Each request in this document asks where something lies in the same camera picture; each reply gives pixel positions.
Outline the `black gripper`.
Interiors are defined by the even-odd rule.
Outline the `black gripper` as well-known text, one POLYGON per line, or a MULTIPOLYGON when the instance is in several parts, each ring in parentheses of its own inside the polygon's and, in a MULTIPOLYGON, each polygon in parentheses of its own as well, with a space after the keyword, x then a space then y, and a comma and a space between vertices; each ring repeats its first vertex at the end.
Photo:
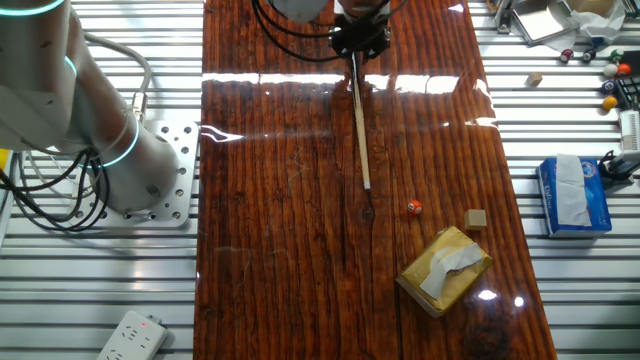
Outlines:
POLYGON ((361 52, 365 61, 380 56, 390 44, 387 19, 357 23, 347 18, 337 18, 329 37, 329 46, 338 56, 346 58, 361 52))

